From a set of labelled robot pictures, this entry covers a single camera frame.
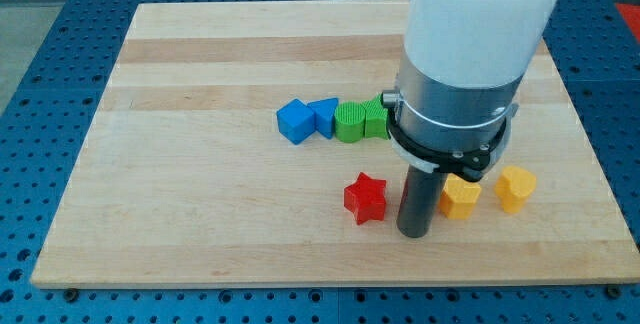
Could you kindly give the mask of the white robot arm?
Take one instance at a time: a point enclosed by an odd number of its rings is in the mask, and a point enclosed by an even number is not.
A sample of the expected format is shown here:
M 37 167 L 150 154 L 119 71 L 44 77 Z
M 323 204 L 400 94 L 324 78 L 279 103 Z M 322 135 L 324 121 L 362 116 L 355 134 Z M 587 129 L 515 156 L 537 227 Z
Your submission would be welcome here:
M 395 150 L 427 174 L 479 181 L 499 160 L 513 97 L 557 0 L 410 0 L 383 92 Z

